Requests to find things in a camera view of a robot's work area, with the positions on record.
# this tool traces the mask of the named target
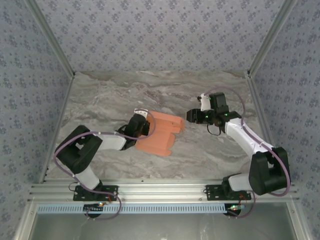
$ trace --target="patterned wallpaper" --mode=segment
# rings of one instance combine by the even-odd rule
[[[283,0],[37,0],[74,71],[248,69]]]
[[[0,1],[0,240],[39,180],[68,77],[23,0]]]
[[[314,239],[320,239],[320,2],[299,0],[254,77]]]

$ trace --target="metal rail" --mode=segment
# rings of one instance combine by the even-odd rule
[[[43,184],[33,184],[28,201],[42,204],[75,203],[74,193],[68,189],[72,179],[47,180]],[[207,201],[204,193],[206,185],[219,185],[222,180],[214,179],[124,179],[103,180],[104,185],[119,186],[118,196],[124,204],[189,204],[189,203],[236,203],[236,200]],[[270,194],[257,196],[257,203],[283,203],[292,200],[298,201],[298,188],[292,184],[290,192],[284,197],[275,197]]]

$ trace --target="blue cable tray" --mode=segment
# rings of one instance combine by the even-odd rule
[[[84,214],[84,204],[39,204],[38,214]],[[115,214],[119,204],[109,204],[103,206],[101,212],[90,211],[90,214]],[[125,203],[121,207],[121,214],[220,214],[226,213],[224,203]]]

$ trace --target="aluminum frame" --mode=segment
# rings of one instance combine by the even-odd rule
[[[284,0],[281,8],[279,9],[275,19],[273,20],[273,23],[271,27],[269,28],[269,31],[267,32],[266,36],[264,37],[264,40],[256,53],[254,59],[252,60],[252,63],[249,67],[250,77],[254,77],[257,73],[260,65],[264,61],[267,53],[269,52],[271,46],[273,45],[274,41],[276,40],[276,37],[278,36],[278,33],[282,29],[283,25],[287,21],[287,18],[289,14],[291,13],[292,9],[296,5],[298,0]]]
[[[252,94],[253,103],[258,113],[258,120],[262,128],[263,137],[266,141],[273,143],[266,117],[259,101],[257,88],[255,82],[251,77],[248,77],[248,87]],[[45,175],[50,159],[52,158],[56,138],[59,133],[63,113],[65,111],[69,93],[72,87],[72,82],[69,85],[67,96],[63,103],[63,110],[61,112],[57,129],[55,131],[54,139],[48,152],[44,170],[40,177],[38,184],[31,186],[30,194],[27,198],[27,205],[25,207],[20,224],[16,231],[15,240],[28,240],[33,229],[36,219],[37,210],[40,204],[65,204],[71,205],[73,201],[73,193],[69,191],[68,185],[73,182],[73,179],[46,179]],[[118,185],[119,196],[124,204],[207,204],[206,195],[203,192],[205,185],[221,184],[221,179],[118,179],[118,180],[103,180],[105,185]],[[305,214],[302,206],[299,203],[300,195],[297,186],[292,184],[289,195],[286,197],[274,197],[265,194],[257,197],[257,204],[259,203],[286,203],[291,218],[292,226],[294,228],[298,240],[312,240],[309,226],[307,225]],[[235,201],[215,201],[215,203],[234,203]]]
[[[24,0],[25,4],[28,6],[30,12],[32,13],[35,21],[38,23],[39,27],[42,30],[46,40],[50,44],[53,52],[56,57],[59,59],[65,73],[69,76],[69,78],[74,76],[74,71],[68,61],[67,56],[62,50],[61,46],[58,43],[57,38],[55,37],[53,31],[49,27],[49,24],[46,21],[44,14],[42,13],[39,5],[35,0]]]

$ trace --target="cable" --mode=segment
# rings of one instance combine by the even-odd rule
[[[74,192],[74,193],[75,193],[75,192],[76,192],[75,190],[71,190],[71,189],[70,189],[71,184],[77,184],[77,182],[76,182],[76,181],[73,181],[73,182],[71,182],[71,183],[69,184],[69,186],[68,186],[68,189],[69,189],[71,192]]]
[[[244,199],[245,200],[245,205],[244,205],[244,207],[246,207],[247,206],[247,199],[246,199],[246,197],[243,195],[243,194],[239,194],[239,196],[240,196],[240,198],[242,198],[242,199]]]
[[[64,149],[66,146],[68,146],[69,144],[73,143],[75,140],[79,139],[79,138],[82,138],[82,137],[85,137],[87,135],[116,135],[116,136],[120,136],[120,137],[124,137],[124,138],[127,138],[127,139],[131,139],[131,140],[142,140],[142,139],[146,139],[146,138],[149,138],[156,130],[156,119],[155,117],[151,114],[151,112],[149,112],[148,110],[145,110],[145,109],[137,109],[137,111],[143,111],[143,112],[147,112],[150,117],[152,118],[153,120],[153,129],[151,131],[151,133],[149,133],[147,136],[143,136],[143,137],[132,137],[132,136],[127,136],[127,135],[124,135],[124,134],[121,134],[121,133],[118,133],[118,132],[98,132],[98,131],[89,131],[89,132],[84,132],[84,133],[81,133],[79,134],[78,136],[75,136],[73,138],[71,138],[70,140],[68,140],[67,142],[65,142],[63,145],[61,145],[55,152],[54,152],[54,155],[53,155],[53,161],[55,163],[55,165],[63,172],[65,172],[67,175],[69,175],[70,177],[72,177],[73,179],[76,180],[77,183],[80,184],[80,186],[82,188],[84,188],[85,190],[91,192],[91,193],[94,193],[94,194],[105,194],[105,195],[108,195],[108,196],[113,196],[115,197],[118,201],[119,201],[119,208],[118,208],[118,211],[110,216],[110,217],[102,217],[102,218],[93,218],[95,221],[104,221],[104,220],[111,220],[111,219],[114,219],[115,217],[117,217],[121,211],[121,208],[122,208],[122,202],[121,202],[121,199],[118,197],[118,195],[116,194],[113,194],[112,192],[106,192],[106,191],[96,191],[96,190],[92,190],[92,189],[89,189],[87,188],[85,185],[83,185],[79,179],[71,172],[69,172],[68,170],[64,169],[57,161],[57,155],[60,153],[60,151],[62,149]]]
[[[254,140],[257,144],[261,145],[262,147],[264,147],[269,153],[272,154],[272,156],[278,161],[278,163],[280,164],[280,166],[282,167],[282,170],[284,172],[285,178],[286,178],[286,188],[285,191],[283,193],[277,194],[277,193],[273,193],[270,192],[269,194],[272,196],[276,196],[276,197],[283,197],[285,196],[289,190],[290,190],[290,186],[291,186],[291,181],[290,181],[290,176],[288,173],[288,170],[286,168],[286,166],[284,165],[284,163],[282,162],[282,160],[280,159],[280,157],[278,157],[278,155],[268,146],[266,146],[263,142],[259,141],[255,136],[253,136],[244,126],[245,124],[245,114],[246,114],[246,105],[245,105],[245,101],[243,100],[243,98],[239,95],[239,93],[237,93],[235,90],[233,90],[231,87],[228,86],[215,86],[213,88],[211,88],[209,91],[207,91],[204,95],[207,95],[208,93],[210,93],[212,90],[215,89],[228,89],[230,91],[232,91],[235,95],[238,96],[238,98],[240,99],[240,102],[242,104],[243,107],[243,113],[241,115],[241,126],[242,129],[244,130],[244,132],[250,137],[252,138],[252,140]]]
[[[210,133],[211,135],[214,135],[214,136],[220,136],[221,135],[221,129],[219,128],[219,134],[214,134],[212,132],[209,131],[209,123],[206,125],[206,129],[208,130],[208,133]]]
[[[88,208],[88,210],[85,212],[85,215],[86,215],[86,217],[88,218],[88,219],[90,219],[90,217],[89,217],[89,212],[90,212],[90,210],[91,209],[93,209],[94,207],[93,206],[91,206],[91,207],[89,207]]]
[[[254,191],[252,191],[252,195],[253,195],[253,205],[252,205],[252,208],[251,208],[245,215],[238,216],[237,214],[235,214],[234,212],[229,211],[229,210],[227,210],[227,212],[230,213],[230,214],[232,214],[232,215],[234,215],[234,218],[236,218],[236,219],[243,219],[243,218],[248,217],[249,215],[251,215],[252,212],[254,211],[255,207],[256,207],[256,200],[257,200]]]

